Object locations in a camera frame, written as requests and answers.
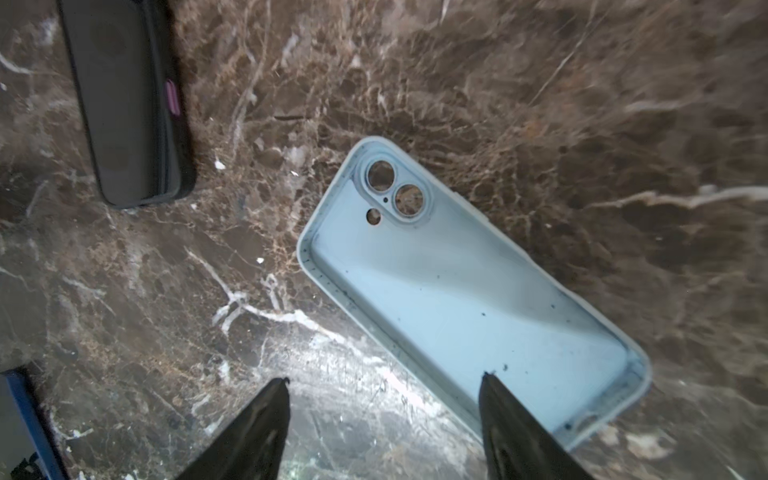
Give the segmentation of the light blue case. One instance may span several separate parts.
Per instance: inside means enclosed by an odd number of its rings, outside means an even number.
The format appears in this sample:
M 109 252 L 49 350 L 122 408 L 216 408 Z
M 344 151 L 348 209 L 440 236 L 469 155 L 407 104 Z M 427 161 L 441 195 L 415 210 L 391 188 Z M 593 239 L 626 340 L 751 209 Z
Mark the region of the light blue case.
M 486 373 L 565 449 L 650 387 L 634 340 L 387 139 L 351 149 L 297 257 L 475 435 Z

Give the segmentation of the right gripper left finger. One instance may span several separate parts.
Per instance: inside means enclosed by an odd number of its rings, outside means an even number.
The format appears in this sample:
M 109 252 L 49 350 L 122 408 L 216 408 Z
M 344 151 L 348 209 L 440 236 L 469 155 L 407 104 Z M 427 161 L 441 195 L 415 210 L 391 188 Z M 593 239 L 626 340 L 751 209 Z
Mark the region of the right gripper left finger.
M 178 479 L 276 479 L 291 418 L 289 384 L 272 379 Z

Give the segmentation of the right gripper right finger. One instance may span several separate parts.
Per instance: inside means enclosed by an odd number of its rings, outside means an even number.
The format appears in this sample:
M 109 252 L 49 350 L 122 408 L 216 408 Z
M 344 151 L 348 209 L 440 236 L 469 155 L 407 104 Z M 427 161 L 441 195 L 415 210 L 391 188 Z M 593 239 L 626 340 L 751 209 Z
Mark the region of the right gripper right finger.
M 490 479 L 592 479 L 491 373 L 482 378 L 479 412 Z

